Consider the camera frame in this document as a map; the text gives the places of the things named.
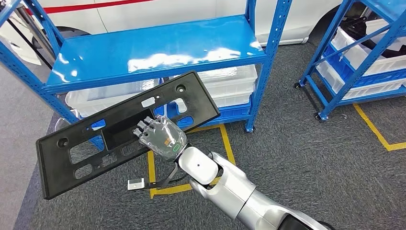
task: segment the white plastic bin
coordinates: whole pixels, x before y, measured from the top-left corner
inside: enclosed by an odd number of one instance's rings
[[[220,96],[212,96],[214,103],[217,107],[227,107],[238,104],[247,104],[249,102],[249,96],[254,92],[254,86],[252,85],[251,89],[244,92],[232,93],[232,94],[223,94]],[[187,108],[182,99],[175,100],[175,103],[178,105],[178,110],[181,113],[186,112]]]
[[[340,27],[337,29],[336,36],[331,41],[332,45],[336,50],[340,50],[354,42],[355,40]],[[370,49],[361,45],[356,45],[351,49],[344,51],[343,54],[348,59],[351,66],[354,69],[357,69],[360,66],[360,64],[366,59],[366,57],[370,52],[371,52]],[[364,76],[405,68],[406,68],[406,55],[391,58],[385,58],[380,56],[378,60],[376,60],[372,64],[372,66],[364,73]]]
[[[215,69],[198,74],[211,97],[250,91],[258,77],[255,65]]]
[[[248,103],[258,77],[255,65],[215,69],[198,74],[217,107]],[[175,102],[179,112],[186,111],[182,100]]]
[[[68,92],[65,102],[77,109],[82,117],[88,117],[157,85],[159,79],[152,79],[71,91]]]
[[[334,68],[327,62],[321,62],[316,69],[321,74],[323,78],[327,80],[331,88],[335,93],[338,93],[339,90],[345,84],[344,80],[340,75],[334,70]],[[361,87],[352,88],[348,93],[343,97],[342,100],[348,100],[357,97],[363,97],[368,95],[373,95],[382,92],[388,92],[392,90],[399,89],[402,85],[406,86],[406,79],[391,80],[387,82],[366,85]]]

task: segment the shelf upright post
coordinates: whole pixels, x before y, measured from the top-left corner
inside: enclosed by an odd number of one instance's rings
[[[255,33],[255,6],[257,0],[247,0],[247,5],[245,6],[245,18],[249,23],[252,31]]]
[[[292,0],[278,0],[278,2],[276,3],[272,26],[268,37],[268,43],[265,48],[265,54],[267,55],[267,58],[261,65],[261,72],[256,82],[256,88],[251,95],[251,116],[249,117],[245,125],[245,129],[247,132],[254,131],[255,118],[258,114],[259,105],[261,103],[261,99],[268,82],[269,74],[271,72],[271,66],[275,58],[276,50],[278,49],[279,41],[281,40],[282,31],[288,17],[291,3]]]
[[[62,44],[65,41],[62,34],[52,23],[51,19],[48,17],[48,15],[46,14],[46,12],[44,11],[44,9],[37,0],[24,0],[24,2],[25,4],[27,4],[27,7],[30,9],[33,16],[35,16],[43,26],[46,36],[48,37],[49,43],[51,44],[51,47],[55,54],[55,57],[57,57],[62,47]]]
[[[391,28],[383,36],[383,38],[376,44],[375,48],[361,63],[358,69],[346,80],[346,83],[340,89],[340,91],[333,97],[333,99],[327,104],[327,106],[319,113],[322,120],[328,119],[328,114],[338,105],[341,99],[348,93],[354,83],[361,78],[364,73],[371,67],[371,65],[378,59],[378,57],[390,46],[396,38],[404,31],[406,26],[406,11],[404,11],[398,20],[393,22]]]
[[[315,71],[316,66],[313,65],[315,62],[320,60],[321,55],[327,48],[328,43],[331,41],[333,38],[334,34],[336,33],[337,27],[340,25],[342,19],[344,18],[345,14],[347,11],[351,8],[352,3],[354,0],[344,0],[340,7],[338,8],[338,11],[336,15],[333,18],[333,21],[331,22],[330,26],[328,27],[326,33],[323,36],[323,39],[320,42],[320,45],[318,46],[315,54],[312,57],[312,60],[310,61],[309,65],[307,66],[306,71],[304,71],[303,76],[299,80],[299,84],[301,87],[304,87],[307,79],[306,77],[309,76],[311,77],[313,72]]]
[[[43,89],[44,84],[3,44],[0,43],[0,61],[16,78],[68,122],[74,123],[78,119],[55,95]]]

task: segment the stacked plastic bins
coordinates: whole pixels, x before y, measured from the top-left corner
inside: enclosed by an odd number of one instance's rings
[[[220,124],[225,118],[249,115],[250,96],[255,90],[257,72],[255,65],[216,69],[198,73],[214,102],[221,112],[220,117],[210,124]],[[132,83],[104,86],[69,92],[66,104],[76,109],[79,117],[88,117],[116,103],[124,101],[138,93],[162,83],[160,79],[136,81]],[[177,99],[154,110],[155,115],[175,117],[187,111],[187,104]],[[178,122],[180,127],[193,123],[191,117]],[[100,121],[92,125],[94,129],[104,126]]]
[[[255,90],[257,72],[255,65],[231,67],[198,72],[200,79],[220,110],[220,117],[210,124],[223,123],[225,118],[249,115],[251,108],[250,96]],[[168,104],[168,117],[174,117],[187,111],[187,104],[177,99]],[[178,121],[178,126],[187,127],[192,124],[191,117]]]
[[[160,83],[160,79],[151,79],[71,91],[67,94],[65,102],[67,105],[77,110],[79,118],[84,118],[135,96],[145,90],[152,89]],[[161,106],[156,108],[154,113],[155,115],[164,115],[164,107]],[[92,128],[97,129],[98,127],[103,127],[104,125],[104,121],[100,121],[93,124]]]
[[[366,22],[367,34],[370,34],[387,25],[383,19]],[[378,42],[384,33],[374,37],[372,40]],[[328,44],[323,56],[326,57],[337,50],[340,50],[355,40],[340,27],[334,39]],[[398,38],[389,49],[399,49],[406,44],[406,40]],[[342,54],[333,55],[327,61],[321,62],[316,70],[330,85],[333,95],[339,92],[354,71],[366,59],[371,50],[363,45],[357,45],[344,51]],[[343,97],[342,100],[354,99],[369,96],[382,92],[398,90],[402,85],[406,86],[406,56],[385,58],[380,56],[372,66],[365,72],[353,88]]]

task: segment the blue shelving unit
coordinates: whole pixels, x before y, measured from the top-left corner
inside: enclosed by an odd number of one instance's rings
[[[296,88],[301,88],[308,83],[323,104],[324,108],[316,114],[316,119],[327,120],[328,115],[334,110],[334,108],[340,105],[363,103],[406,95],[406,88],[404,86],[401,86],[398,90],[343,100],[343,97],[353,87],[360,87],[374,83],[382,83],[402,78],[406,79],[406,69],[363,76],[368,68],[377,60],[377,58],[386,50],[386,48],[393,43],[395,39],[397,39],[398,37],[406,36],[406,1],[404,0],[360,0],[360,2],[376,12],[389,24],[382,29],[379,29],[372,34],[367,35],[364,38],[340,50],[334,49],[334,47],[331,45],[330,41],[333,38],[337,27],[341,23],[346,12],[356,1],[357,0],[344,0],[343,3],[340,5],[311,62],[307,66],[306,71],[300,78],[299,82],[295,84]],[[367,58],[357,69],[354,69],[343,56],[343,52],[386,30],[387,32],[384,37],[378,42],[378,44],[376,44],[376,47],[371,51]],[[325,60],[329,63],[333,63],[341,78],[345,80],[345,84],[337,93],[333,91],[327,80],[323,78],[320,72],[318,72],[318,70],[316,69],[316,66]],[[312,79],[313,73],[316,73],[317,76],[319,76],[323,84],[328,89],[329,93],[332,96],[332,99],[330,101],[327,101],[327,99],[324,97],[324,95],[321,93],[318,86]]]
[[[20,1],[10,1],[0,12],[0,25]],[[247,0],[244,15],[69,39],[62,37],[37,0],[24,2],[47,34],[56,56],[53,69],[47,82],[39,81],[4,44],[0,44],[0,61],[70,123],[77,118],[58,100],[56,93],[169,77],[189,70],[261,64],[248,114],[224,116],[216,121],[246,120],[248,132],[253,131],[291,5],[291,0],[278,0],[268,45],[263,50],[254,33],[255,0]]]

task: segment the mounting hole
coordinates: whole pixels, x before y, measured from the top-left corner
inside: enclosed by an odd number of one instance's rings
[[[185,92],[185,90],[186,90],[186,88],[184,85],[178,85],[176,87],[176,91],[178,91],[178,92]]]
[[[61,138],[59,139],[58,143],[57,143],[58,147],[63,148],[66,145],[68,145],[68,139],[67,138]]]

